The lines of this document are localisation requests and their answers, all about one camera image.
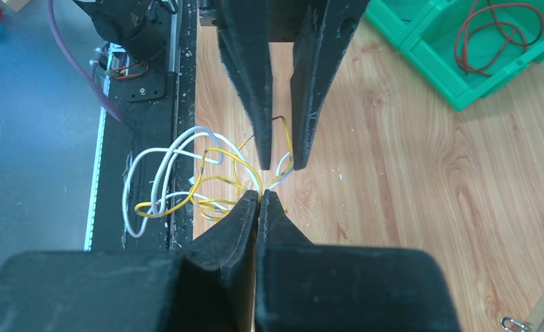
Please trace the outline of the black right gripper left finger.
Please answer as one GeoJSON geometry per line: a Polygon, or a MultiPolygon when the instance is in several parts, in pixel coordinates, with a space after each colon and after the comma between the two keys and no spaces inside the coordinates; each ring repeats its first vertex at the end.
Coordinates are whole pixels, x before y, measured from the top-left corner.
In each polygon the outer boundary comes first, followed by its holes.
{"type": "Polygon", "coordinates": [[[11,257],[0,331],[250,331],[258,197],[177,250],[11,257]]]}

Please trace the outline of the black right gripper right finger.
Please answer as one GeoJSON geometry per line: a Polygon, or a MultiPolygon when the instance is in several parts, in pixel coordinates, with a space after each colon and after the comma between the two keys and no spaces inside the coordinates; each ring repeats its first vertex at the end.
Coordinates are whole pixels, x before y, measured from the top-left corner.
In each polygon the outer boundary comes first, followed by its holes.
{"type": "Polygon", "coordinates": [[[256,242],[257,331],[459,331],[444,274],[427,252],[321,245],[261,201],[256,242]]]}

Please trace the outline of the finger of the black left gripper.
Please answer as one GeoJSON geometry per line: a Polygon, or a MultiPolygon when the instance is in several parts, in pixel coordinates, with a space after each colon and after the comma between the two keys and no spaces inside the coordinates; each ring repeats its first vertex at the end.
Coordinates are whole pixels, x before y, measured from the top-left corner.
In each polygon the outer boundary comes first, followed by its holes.
{"type": "Polygon", "coordinates": [[[290,79],[295,170],[308,164],[323,103],[368,3],[309,1],[306,6],[290,79]]]}
{"type": "Polygon", "coordinates": [[[215,1],[221,62],[251,123],[260,168],[272,156],[272,72],[267,1],[215,1]]]}

